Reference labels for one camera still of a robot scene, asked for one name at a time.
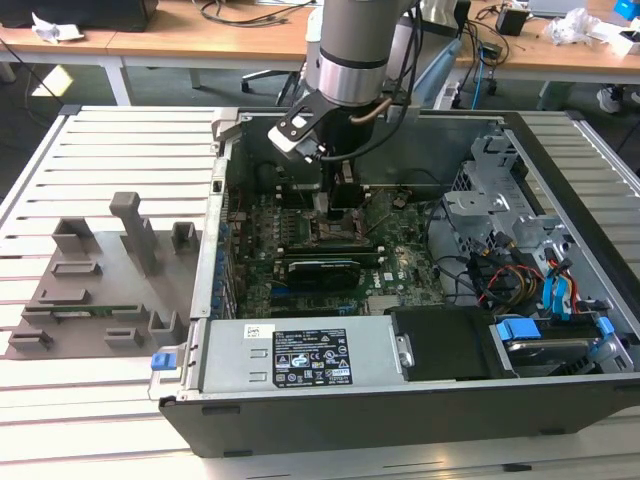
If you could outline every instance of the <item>sticker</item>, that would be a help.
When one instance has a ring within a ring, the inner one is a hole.
[[[246,325],[245,338],[247,337],[246,327],[256,326],[264,327],[265,325]],[[271,333],[273,334],[272,378],[276,387],[353,384],[345,329],[272,331]]]
[[[276,326],[273,323],[244,326],[244,338],[271,338]]]

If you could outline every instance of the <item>office chair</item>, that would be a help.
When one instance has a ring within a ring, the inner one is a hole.
[[[286,98],[289,90],[293,87],[294,91],[298,88],[298,84],[300,83],[300,72],[285,72],[282,70],[263,70],[261,72],[251,73],[249,75],[245,75],[242,77],[240,87],[242,88],[243,93],[253,93],[253,90],[249,86],[249,82],[252,80],[259,80],[261,78],[271,78],[271,77],[279,77],[279,76],[287,76],[287,79],[284,82],[284,86],[280,93],[278,94],[278,98],[276,99],[276,106],[282,106],[282,102]]]

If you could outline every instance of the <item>black box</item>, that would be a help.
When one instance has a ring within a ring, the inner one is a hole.
[[[142,32],[158,0],[0,0],[0,23],[18,28],[33,25],[31,13],[50,23]]]
[[[496,20],[496,30],[501,35],[517,37],[522,32],[522,27],[528,16],[528,10],[503,8],[498,14],[498,20]]]

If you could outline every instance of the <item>table leg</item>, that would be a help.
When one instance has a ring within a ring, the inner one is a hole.
[[[200,70],[197,68],[190,68],[189,76],[191,77],[191,88],[198,89],[202,86],[200,83]]]
[[[131,82],[126,67],[116,63],[103,65],[118,106],[130,106],[133,98]]]
[[[574,85],[574,82],[545,82],[538,94],[537,110],[562,110]]]
[[[0,80],[5,83],[13,83],[16,81],[16,76],[11,69],[10,63],[0,63]]]

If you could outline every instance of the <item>blue cable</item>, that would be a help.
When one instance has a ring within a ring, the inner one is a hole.
[[[484,52],[480,49],[480,75],[478,77],[478,83],[476,84],[476,94],[473,96],[473,103],[471,104],[471,110],[476,109],[476,103],[478,103],[478,97],[480,97],[480,84],[482,83],[482,72],[484,70]]]

